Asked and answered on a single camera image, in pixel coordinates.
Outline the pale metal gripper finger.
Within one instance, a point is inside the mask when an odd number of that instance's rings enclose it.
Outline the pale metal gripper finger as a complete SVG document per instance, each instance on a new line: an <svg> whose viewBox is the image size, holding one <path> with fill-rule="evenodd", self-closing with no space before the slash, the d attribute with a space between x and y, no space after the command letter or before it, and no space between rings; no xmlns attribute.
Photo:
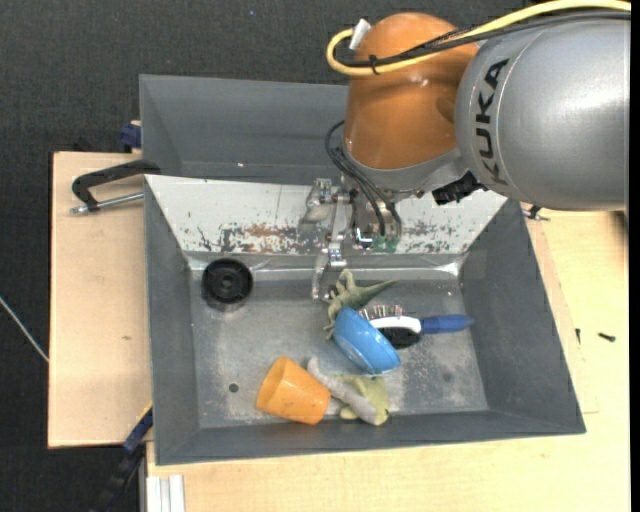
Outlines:
<svg viewBox="0 0 640 512"><path fill-rule="evenodd" d="M322 280L329 272L341 271L347 266L347 261L342 254L340 245L330 243L318 253L311 278L311 298L314 300L324 299L328 296L323 291Z"/></svg>
<svg viewBox="0 0 640 512"><path fill-rule="evenodd" d="M302 241L325 241L333 228L335 204L332 199L332 182L317 178L306 198L306 213L298 225Z"/></svg>

